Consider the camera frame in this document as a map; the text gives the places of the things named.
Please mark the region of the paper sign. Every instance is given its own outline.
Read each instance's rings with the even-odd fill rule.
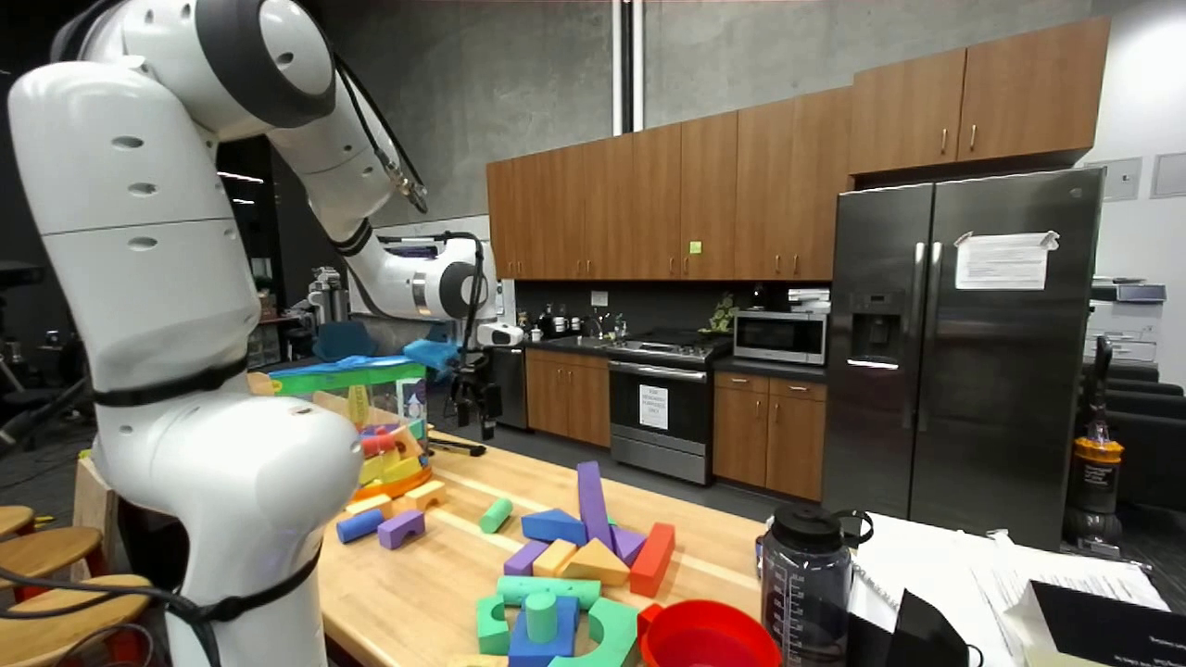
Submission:
[[[666,428],[666,389],[636,386],[636,426]]]
[[[993,232],[955,239],[955,287],[1045,287],[1058,232]]]

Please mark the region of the microwave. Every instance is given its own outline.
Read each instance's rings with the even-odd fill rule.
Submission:
[[[739,310],[733,354],[764,363],[825,365],[825,306]]]

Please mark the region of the red bowl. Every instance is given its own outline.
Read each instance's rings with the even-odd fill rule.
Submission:
[[[681,601],[641,616],[646,667],[777,667],[776,637],[746,612]]]

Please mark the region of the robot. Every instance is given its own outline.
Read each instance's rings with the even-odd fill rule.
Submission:
[[[326,662],[319,531],[356,486],[360,442],[334,412],[248,394],[258,300],[215,147],[266,135],[374,306],[461,319],[475,270],[374,239],[367,217],[425,189],[294,0],[95,0],[8,103],[88,353],[95,466],[189,533],[198,607],[168,616],[174,662]]]

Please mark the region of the stainless steel refrigerator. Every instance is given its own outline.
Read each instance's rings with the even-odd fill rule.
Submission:
[[[1058,537],[1102,169],[838,203],[824,505]]]

